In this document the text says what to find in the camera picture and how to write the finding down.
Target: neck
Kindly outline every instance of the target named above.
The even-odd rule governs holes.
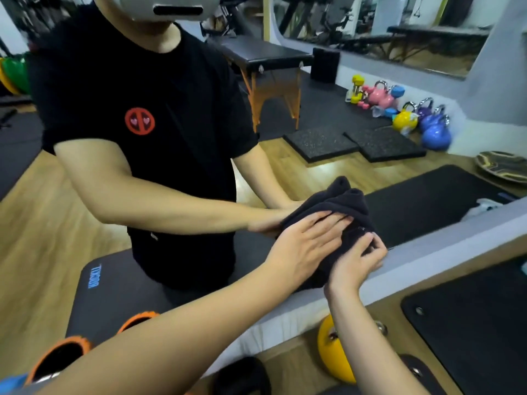
[[[122,35],[150,51],[172,51],[181,40],[181,33],[172,22],[141,22],[130,19],[113,0],[94,0],[102,15]]]

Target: deadpool logo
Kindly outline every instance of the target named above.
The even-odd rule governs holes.
[[[124,115],[124,122],[130,132],[140,136],[150,133],[155,127],[154,117],[144,108],[130,109]]]

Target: forearm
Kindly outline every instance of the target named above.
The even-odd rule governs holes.
[[[183,394],[229,344],[294,290],[280,280],[277,267],[264,263],[222,290],[104,342],[42,394]]]
[[[268,208],[287,208],[291,199],[276,180],[266,153],[258,144],[235,158],[234,164],[253,191]]]
[[[335,294],[329,304],[337,334],[364,395],[426,395],[362,305],[358,295]]]
[[[101,180],[89,209],[104,223],[162,233],[223,233],[247,228],[268,212],[235,202],[201,199],[131,176]]]

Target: t-shirt sleeve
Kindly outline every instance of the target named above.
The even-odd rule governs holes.
[[[241,156],[258,144],[258,136],[253,130],[253,118],[244,102],[234,72],[220,57],[221,64],[221,110],[220,124],[227,133],[227,148],[230,158]]]
[[[27,63],[31,97],[44,123],[42,148],[54,154],[54,145],[74,139],[107,139],[112,134],[102,125],[90,125],[100,114],[81,64],[68,64],[45,50],[30,55]]]

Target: white headset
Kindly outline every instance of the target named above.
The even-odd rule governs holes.
[[[138,21],[203,21],[214,14],[220,0],[113,0],[121,10]]]

